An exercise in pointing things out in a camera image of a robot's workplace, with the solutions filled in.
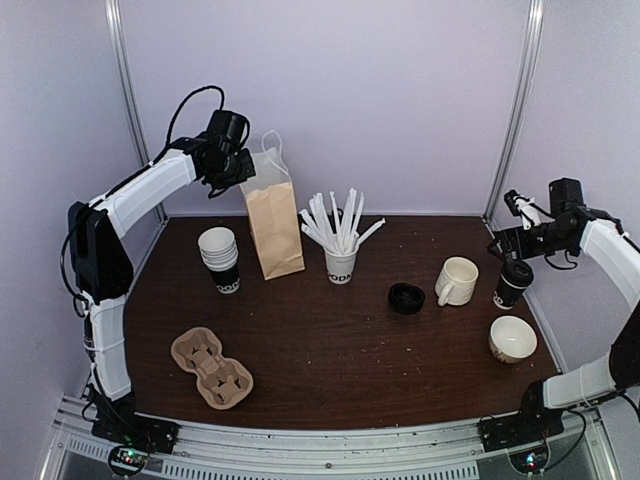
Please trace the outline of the black coffee cup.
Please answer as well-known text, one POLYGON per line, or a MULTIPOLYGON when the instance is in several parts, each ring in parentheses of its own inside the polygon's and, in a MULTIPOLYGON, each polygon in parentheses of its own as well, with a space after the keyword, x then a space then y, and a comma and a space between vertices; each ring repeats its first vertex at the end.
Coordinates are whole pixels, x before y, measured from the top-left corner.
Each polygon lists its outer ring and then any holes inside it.
POLYGON ((493 302, 502 310, 510 310, 522 297, 526 289, 513 288, 511 285, 504 282, 501 278, 500 270, 500 276, 493 293, 493 302))

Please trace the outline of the brown paper bag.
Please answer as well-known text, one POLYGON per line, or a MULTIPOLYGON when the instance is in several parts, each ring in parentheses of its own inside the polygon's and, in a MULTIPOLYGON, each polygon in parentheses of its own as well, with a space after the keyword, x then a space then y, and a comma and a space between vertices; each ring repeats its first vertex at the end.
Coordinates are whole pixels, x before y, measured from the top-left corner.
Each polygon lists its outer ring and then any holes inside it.
POLYGON ((280 135, 262 135, 251 154, 255 175, 240 185, 257 258, 265 280, 305 269, 293 181, 283 160, 280 135))

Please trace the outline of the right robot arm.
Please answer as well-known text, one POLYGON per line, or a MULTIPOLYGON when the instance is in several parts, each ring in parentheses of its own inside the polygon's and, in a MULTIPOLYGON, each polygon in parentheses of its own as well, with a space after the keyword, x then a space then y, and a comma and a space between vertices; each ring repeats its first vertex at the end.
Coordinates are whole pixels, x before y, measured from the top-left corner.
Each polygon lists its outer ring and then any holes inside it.
POLYGON ((491 229, 487 246, 500 263, 500 316, 531 307, 560 368, 523 393, 512 430, 526 442, 569 409, 639 386, 639 245, 618 218, 585 203, 578 180, 552 181, 547 196, 539 206, 504 192, 515 223, 491 229))

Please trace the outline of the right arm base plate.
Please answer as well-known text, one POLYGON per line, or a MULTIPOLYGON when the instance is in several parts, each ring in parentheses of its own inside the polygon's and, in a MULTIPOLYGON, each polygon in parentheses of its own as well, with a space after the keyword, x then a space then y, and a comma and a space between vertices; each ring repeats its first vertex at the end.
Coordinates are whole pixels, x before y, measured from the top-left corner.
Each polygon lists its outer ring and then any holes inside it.
POLYGON ((530 443, 540 443, 546 438, 564 432, 562 413, 524 413, 488 418, 478 423, 478 433, 485 452, 513 449, 530 443))

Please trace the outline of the cardboard cup carrier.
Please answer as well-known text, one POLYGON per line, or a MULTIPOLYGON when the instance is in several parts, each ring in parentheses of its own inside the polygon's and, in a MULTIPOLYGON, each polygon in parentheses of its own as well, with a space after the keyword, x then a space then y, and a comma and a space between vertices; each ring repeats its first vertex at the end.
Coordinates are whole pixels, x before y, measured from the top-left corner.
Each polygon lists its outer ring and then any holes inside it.
POLYGON ((208 328, 195 327, 177 337, 171 356, 183 371, 195 375, 199 394, 215 410, 233 408, 253 390, 251 373, 223 355, 221 341, 208 328))

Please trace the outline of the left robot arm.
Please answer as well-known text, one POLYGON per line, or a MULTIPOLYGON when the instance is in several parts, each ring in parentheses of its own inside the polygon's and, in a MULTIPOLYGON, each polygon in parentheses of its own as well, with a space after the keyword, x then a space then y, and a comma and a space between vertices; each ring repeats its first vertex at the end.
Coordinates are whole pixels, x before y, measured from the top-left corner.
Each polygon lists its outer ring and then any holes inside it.
POLYGON ((194 182, 209 187, 209 198, 216 198, 253 177, 255 167, 245 146, 249 135, 245 116, 217 109, 199 135, 170 142, 158 159, 68 210, 62 259, 74 273, 71 294, 85 321, 91 383, 99 402, 109 409, 103 420, 106 429, 123 444, 137 442, 144 424, 121 405, 134 399, 124 338, 124 307, 134 267, 122 240, 158 204, 194 182))

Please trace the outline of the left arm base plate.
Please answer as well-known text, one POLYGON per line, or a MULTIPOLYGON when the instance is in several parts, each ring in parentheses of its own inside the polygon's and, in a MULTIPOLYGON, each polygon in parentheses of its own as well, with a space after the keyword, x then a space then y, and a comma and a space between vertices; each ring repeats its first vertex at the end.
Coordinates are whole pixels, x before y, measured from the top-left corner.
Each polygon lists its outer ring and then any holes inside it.
POLYGON ((175 422, 135 415, 123 421, 113 413, 99 412, 93 436, 148 453, 171 454, 179 432, 175 422))

